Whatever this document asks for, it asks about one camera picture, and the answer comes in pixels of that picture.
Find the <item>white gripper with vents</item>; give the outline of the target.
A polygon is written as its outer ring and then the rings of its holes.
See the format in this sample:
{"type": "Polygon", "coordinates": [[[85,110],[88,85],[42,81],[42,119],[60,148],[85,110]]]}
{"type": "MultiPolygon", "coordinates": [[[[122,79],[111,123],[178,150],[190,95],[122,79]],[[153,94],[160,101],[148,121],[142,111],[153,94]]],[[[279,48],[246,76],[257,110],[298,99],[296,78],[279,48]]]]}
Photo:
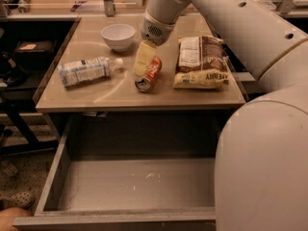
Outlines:
{"type": "Polygon", "coordinates": [[[165,24],[156,20],[149,12],[144,13],[141,23],[141,37],[147,40],[142,41],[138,48],[133,67],[134,75],[141,77],[144,74],[156,55],[157,46],[168,41],[173,29],[174,24],[165,24]]]}

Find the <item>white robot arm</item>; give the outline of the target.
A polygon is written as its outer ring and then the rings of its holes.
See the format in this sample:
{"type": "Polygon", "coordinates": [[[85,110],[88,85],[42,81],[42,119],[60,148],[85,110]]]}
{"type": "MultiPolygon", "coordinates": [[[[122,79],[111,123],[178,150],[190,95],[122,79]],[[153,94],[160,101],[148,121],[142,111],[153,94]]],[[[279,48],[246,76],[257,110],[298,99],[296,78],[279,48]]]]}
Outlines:
{"type": "Polygon", "coordinates": [[[141,35],[165,43],[194,7],[264,91],[221,131],[215,161],[217,231],[308,231],[308,43],[253,0],[149,0],[141,35]]]}

